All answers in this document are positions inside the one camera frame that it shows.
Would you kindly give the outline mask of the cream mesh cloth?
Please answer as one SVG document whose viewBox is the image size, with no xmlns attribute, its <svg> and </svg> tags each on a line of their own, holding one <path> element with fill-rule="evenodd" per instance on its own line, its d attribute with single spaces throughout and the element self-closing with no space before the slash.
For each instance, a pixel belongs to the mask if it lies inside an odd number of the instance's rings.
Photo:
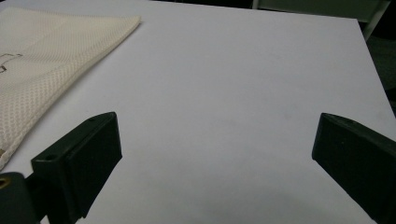
<svg viewBox="0 0 396 224">
<path fill-rule="evenodd" d="M 46 111 L 141 18 L 0 11 L 0 171 Z"/>
</svg>

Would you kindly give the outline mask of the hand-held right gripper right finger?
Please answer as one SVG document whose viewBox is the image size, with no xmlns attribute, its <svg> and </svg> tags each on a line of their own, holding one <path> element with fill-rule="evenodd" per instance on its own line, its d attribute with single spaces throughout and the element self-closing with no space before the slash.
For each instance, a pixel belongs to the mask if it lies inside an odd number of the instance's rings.
<svg viewBox="0 0 396 224">
<path fill-rule="evenodd" d="M 396 224 L 396 142 L 352 119 L 320 115 L 312 159 L 377 224 Z"/>
</svg>

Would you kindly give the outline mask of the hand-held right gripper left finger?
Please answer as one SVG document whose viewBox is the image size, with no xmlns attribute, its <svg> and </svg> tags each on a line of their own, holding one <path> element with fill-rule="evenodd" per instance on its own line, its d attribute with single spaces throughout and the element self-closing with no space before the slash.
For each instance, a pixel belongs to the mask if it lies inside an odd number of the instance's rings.
<svg viewBox="0 0 396 224">
<path fill-rule="evenodd" d="M 44 187 L 44 215 L 51 224 L 75 224 L 88 215 L 122 158 L 117 114 L 86 119 L 32 160 Z"/>
</svg>

